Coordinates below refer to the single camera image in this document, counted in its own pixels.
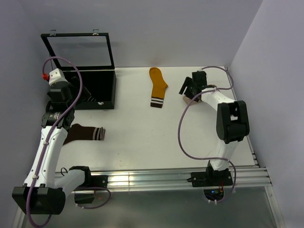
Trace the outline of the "beige red reindeer sock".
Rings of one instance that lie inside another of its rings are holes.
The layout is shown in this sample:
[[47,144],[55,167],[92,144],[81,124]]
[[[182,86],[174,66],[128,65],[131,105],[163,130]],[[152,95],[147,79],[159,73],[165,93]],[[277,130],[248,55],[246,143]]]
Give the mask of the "beige red reindeer sock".
[[206,85],[202,87],[188,86],[185,89],[182,99],[189,104],[191,99],[198,93],[206,91],[207,89],[212,88],[213,90],[217,88],[215,85]]

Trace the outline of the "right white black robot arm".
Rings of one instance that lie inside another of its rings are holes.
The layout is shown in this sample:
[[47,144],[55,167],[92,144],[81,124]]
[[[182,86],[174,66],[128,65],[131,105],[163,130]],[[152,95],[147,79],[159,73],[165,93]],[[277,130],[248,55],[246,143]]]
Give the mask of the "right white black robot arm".
[[211,106],[217,114],[216,156],[207,158],[206,170],[191,173],[187,181],[193,187],[234,187],[236,171],[229,170],[233,165],[231,157],[238,143],[250,131],[246,103],[229,98],[222,94],[220,88],[208,84],[204,70],[193,72],[191,77],[187,77],[179,93],[190,99],[188,104],[202,101]]

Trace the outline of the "black white striped ankle sock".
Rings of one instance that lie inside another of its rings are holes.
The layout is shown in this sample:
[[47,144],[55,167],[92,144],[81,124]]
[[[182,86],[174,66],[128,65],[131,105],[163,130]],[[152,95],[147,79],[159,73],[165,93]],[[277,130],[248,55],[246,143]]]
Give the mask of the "black white striped ankle sock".
[[86,101],[87,102],[97,102],[97,99],[93,96],[90,96]]

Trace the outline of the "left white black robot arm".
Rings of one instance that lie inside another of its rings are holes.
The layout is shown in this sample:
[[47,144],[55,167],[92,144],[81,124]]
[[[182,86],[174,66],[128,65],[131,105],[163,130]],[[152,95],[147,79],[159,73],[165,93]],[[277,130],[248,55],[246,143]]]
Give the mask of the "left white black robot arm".
[[38,151],[21,187],[15,187],[12,197],[28,215],[59,215],[67,196],[75,190],[106,190],[107,176],[93,177],[89,167],[73,166],[61,179],[55,179],[61,148],[74,120],[74,103],[83,90],[82,80],[74,77],[50,79],[46,112],[41,122]]

